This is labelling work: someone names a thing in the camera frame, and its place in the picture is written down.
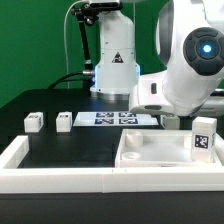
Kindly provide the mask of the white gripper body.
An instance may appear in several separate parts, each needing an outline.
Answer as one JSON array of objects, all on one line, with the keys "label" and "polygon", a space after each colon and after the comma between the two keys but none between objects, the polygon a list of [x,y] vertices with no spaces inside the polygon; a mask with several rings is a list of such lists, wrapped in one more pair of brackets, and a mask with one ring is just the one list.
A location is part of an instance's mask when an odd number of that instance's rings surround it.
[{"label": "white gripper body", "polygon": [[165,98],[162,84],[166,72],[142,75],[129,96],[129,111],[135,114],[173,114],[173,105]]}]

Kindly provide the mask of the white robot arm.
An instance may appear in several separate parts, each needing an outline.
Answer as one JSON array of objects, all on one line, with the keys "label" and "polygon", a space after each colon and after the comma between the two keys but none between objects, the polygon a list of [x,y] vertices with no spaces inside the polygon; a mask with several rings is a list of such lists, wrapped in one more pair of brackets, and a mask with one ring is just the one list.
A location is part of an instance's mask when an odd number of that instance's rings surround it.
[{"label": "white robot arm", "polygon": [[109,7],[120,0],[89,0],[99,11],[101,58],[93,95],[129,99],[129,111],[191,116],[221,112],[211,94],[224,79],[224,0],[169,0],[156,28],[157,53],[166,69],[140,73],[134,23]]}]

